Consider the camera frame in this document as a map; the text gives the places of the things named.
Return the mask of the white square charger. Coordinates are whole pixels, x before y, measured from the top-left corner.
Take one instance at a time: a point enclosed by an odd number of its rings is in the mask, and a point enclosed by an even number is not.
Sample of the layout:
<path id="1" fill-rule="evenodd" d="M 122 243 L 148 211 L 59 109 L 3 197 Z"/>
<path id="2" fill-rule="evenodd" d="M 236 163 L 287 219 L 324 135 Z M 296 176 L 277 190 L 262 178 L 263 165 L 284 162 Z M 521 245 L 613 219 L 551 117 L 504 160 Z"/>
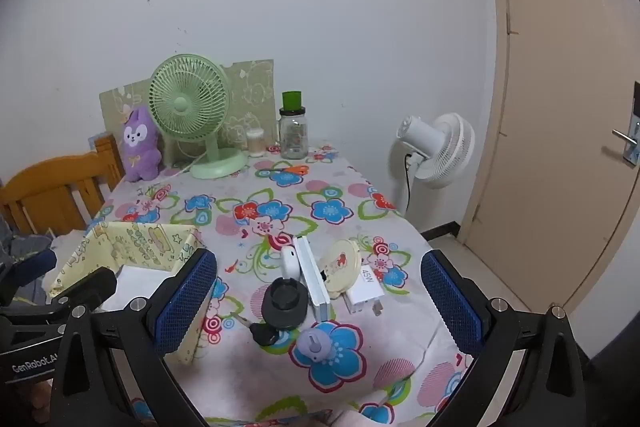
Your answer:
<path id="1" fill-rule="evenodd" d="M 102 303 L 101 309 L 106 312 L 119 311 L 138 297 L 149 299 L 171 275 L 170 271 L 124 265 L 117 272 L 116 291 Z"/>

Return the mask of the black car key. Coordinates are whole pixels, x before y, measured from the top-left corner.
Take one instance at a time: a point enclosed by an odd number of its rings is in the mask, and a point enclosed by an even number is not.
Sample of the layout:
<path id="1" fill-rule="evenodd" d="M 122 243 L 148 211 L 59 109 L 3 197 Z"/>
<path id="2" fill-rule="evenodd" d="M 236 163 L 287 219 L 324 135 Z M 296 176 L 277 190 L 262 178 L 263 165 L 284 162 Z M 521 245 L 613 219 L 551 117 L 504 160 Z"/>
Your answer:
<path id="1" fill-rule="evenodd" d="M 280 333 L 277 329 L 266 323 L 248 321 L 245 317 L 235 314 L 235 320 L 244 325 L 252 335 L 253 340 L 260 347 L 271 347 L 277 343 Z"/>

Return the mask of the white earbud case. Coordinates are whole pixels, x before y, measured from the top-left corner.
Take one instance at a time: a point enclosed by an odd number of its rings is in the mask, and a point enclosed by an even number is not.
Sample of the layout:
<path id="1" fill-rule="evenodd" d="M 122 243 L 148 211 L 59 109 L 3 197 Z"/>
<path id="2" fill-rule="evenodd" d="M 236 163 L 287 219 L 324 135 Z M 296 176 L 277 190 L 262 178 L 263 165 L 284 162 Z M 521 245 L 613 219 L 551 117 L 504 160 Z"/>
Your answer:
<path id="1" fill-rule="evenodd" d="M 281 248 L 281 270 L 284 279 L 300 280 L 302 270 L 300 269 L 297 251 L 292 245 Z"/>

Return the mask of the lavender round gadget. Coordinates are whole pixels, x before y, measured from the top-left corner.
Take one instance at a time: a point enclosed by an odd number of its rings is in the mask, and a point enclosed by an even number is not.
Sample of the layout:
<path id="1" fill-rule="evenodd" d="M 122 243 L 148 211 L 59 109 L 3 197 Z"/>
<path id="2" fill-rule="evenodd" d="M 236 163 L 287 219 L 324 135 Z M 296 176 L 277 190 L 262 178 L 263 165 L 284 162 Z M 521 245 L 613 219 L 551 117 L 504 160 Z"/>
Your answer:
<path id="1" fill-rule="evenodd" d="M 331 337 L 323 329 L 306 329 L 299 334 L 296 349 L 311 362 L 326 361 L 332 352 Z"/>

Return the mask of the white remote control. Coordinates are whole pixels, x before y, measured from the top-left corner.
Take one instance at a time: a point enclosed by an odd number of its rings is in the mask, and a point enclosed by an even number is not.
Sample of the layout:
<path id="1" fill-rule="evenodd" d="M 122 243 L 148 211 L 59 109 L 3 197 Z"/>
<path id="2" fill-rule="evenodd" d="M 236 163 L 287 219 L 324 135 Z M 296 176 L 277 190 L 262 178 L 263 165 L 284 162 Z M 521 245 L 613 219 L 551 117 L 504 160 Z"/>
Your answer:
<path id="1" fill-rule="evenodd" d="M 300 271 L 309 294 L 312 309 L 314 309 L 314 317 L 317 322 L 327 322 L 330 319 L 331 299 L 324 280 L 318 268 L 314 254 L 308 243 L 306 236 L 294 237 L 294 248 L 296 250 L 299 261 Z"/>

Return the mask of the white 45W charger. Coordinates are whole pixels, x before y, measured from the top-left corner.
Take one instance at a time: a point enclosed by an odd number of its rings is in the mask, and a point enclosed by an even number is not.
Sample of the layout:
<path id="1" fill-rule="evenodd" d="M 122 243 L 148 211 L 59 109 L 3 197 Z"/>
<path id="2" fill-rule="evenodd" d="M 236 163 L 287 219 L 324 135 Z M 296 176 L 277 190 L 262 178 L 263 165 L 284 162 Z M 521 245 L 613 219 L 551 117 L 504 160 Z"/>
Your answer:
<path id="1" fill-rule="evenodd" d="M 361 265 L 355 283 L 344 292 L 346 308 L 350 314 L 371 310 L 378 317 L 383 310 L 383 288 L 369 265 Z"/>

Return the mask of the cream round compact mirror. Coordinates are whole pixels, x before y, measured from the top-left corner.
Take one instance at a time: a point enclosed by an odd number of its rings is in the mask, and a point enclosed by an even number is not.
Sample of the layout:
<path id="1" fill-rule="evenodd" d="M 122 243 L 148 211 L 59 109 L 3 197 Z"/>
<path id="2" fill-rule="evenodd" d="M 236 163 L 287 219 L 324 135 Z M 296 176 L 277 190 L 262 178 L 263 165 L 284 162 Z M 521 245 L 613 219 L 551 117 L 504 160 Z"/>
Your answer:
<path id="1" fill-rule="evenodd" d="M 341 239 L 329 248 L 318 261 L 318 268 L 331 299 L 337 299 L 356 283 L 360 267 L 360 251 L 354 241 Z"/>

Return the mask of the plaid blue bedding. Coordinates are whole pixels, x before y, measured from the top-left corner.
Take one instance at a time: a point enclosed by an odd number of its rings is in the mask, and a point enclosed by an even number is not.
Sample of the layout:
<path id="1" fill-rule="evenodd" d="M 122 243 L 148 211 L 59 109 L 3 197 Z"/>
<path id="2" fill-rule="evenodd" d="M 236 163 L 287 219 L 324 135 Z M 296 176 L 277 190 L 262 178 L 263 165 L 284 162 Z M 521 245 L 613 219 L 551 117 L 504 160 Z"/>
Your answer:
<path id="1" fill-rule="evenodd" d="M 5 253 L 15 259 L 23 259 L 30 255 L 51 249 L 52 239 L 37 234 L 20 234 L 1 217 L 1 254 Z M 47 303 L 46 291 L 43 289 L 43 279 L 49 273 L 38 277 L 37 280 L 17 289 L 14 295 L 1 294 L 2 307 L 42 306 Z"/>

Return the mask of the purple plush bunny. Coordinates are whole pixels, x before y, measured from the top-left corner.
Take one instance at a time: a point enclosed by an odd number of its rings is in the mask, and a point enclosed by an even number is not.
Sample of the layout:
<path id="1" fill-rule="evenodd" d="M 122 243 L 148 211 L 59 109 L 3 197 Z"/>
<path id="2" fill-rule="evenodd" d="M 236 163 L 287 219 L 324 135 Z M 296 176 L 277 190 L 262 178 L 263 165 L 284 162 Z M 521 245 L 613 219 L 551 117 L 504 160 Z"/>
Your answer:
<path id="1" fill-rule="evenodd" d="M 151 181 L 160 173 L 162 153 L 156 124 L 146 106 L 135 108 L 122 129 L 122 162 L 125 180 Z"/>

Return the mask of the floral tablecloth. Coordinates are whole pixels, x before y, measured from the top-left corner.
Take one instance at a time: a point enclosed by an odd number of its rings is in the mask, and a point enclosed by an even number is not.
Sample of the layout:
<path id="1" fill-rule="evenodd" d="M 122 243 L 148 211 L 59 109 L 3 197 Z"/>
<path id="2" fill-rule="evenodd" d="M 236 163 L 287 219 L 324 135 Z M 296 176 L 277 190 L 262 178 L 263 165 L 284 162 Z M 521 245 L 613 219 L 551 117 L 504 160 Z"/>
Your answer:
<path id="1" fill-rule="evenodd" d="M 269 426 L 303 415 L 348 413 L 380 424 L 431 421 L 461 383 L 470 359 L 458 350 L 422 284 L 426 240 L 330 146 L 301 161 L 275 153 L 218 180 L 171 169 L 150 182 L 122 182 L 93 217 L 104 222 L 190 225 L 215 254 L 218 275 L 191 362 L 175 377 L 213 426 Z M 382 313 L 350 314 L 331 303 L 320 324 L 332 357 L 311 362 L 297 332 L 260 347 L 235 320 L 262 319 L 262 298 L 282 275 L 281 248 L 306 236 L 320 260 L 354 241 L 378 278 Z"/>

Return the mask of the beige door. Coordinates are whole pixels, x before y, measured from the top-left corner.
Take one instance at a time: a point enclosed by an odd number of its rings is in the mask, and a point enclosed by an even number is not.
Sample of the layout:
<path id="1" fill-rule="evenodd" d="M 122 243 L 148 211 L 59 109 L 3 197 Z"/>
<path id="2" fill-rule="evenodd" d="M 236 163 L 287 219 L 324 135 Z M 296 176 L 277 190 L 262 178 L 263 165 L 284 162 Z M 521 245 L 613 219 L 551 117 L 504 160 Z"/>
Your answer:
<path id="1" fill-rule="evenodd" d="M 624 134 L 639 0 L 503 0 L 498 135 L 465 245 L 533 311 L 574 310 L 639 208 Z"/>

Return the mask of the cotton swab container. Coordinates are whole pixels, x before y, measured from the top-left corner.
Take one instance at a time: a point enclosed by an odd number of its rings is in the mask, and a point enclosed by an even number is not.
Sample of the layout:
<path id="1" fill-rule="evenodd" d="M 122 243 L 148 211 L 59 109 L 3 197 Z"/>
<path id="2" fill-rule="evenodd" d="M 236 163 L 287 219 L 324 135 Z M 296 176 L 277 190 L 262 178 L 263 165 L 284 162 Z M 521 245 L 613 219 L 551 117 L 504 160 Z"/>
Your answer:
<path id="1" fill-rule="evenodd" d="M 262 128 L 248 129 L 246 135 L 247 154 L 250 157 L 262 157 L 266 153 L 266 136 Z"/>

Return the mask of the beige cartoon backboard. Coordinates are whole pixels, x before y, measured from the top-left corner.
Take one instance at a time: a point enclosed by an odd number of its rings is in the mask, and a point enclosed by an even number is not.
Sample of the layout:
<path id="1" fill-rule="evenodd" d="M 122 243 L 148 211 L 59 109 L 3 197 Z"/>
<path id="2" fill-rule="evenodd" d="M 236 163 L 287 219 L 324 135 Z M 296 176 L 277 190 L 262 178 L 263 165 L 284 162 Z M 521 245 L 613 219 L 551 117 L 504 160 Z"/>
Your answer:
<path id="1" fill-rule="evenodd" d="M 124 130 L 137 109 L 160 129 L 165 161 L 200 156 L 206 147 L 247 148 L 247 132 L 260 129 L 276 143 L 273 60 L 220 66 L 196 54 L 160 63 L 147 80 L 99 94 L 105 130 L 124 145 Z"/>

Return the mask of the glass jar green lid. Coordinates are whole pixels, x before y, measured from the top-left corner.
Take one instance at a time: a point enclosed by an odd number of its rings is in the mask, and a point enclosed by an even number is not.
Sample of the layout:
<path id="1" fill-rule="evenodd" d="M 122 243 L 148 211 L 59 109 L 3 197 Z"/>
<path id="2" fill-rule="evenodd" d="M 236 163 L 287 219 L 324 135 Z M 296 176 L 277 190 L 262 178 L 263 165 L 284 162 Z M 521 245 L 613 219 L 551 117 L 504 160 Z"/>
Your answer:
<path id="1" fill-rule="evenodd" d="M 308 154 L 308 126 L 302 92 L 284 91 L 279 113 L 281 156 L 285 159 L 304 159 Z"/>

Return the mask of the white standing fan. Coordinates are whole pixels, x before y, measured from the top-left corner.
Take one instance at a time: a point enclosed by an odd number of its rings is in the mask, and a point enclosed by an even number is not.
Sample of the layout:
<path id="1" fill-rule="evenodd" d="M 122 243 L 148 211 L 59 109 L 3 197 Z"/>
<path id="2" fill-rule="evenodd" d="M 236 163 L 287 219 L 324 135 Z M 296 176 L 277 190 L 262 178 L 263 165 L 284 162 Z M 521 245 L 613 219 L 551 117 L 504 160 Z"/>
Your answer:
<path id="1" fill-rule="evenodd" d="M 439 116 L 431 124 L 408 116 L 400 124 L 396 139 L 410 150 L 404 160 L 406 209 L 410 207 L 414 181 L 433 190 L 450 185 L 469 165 L 475 147 L 474 129 L 457 113 Z"/>

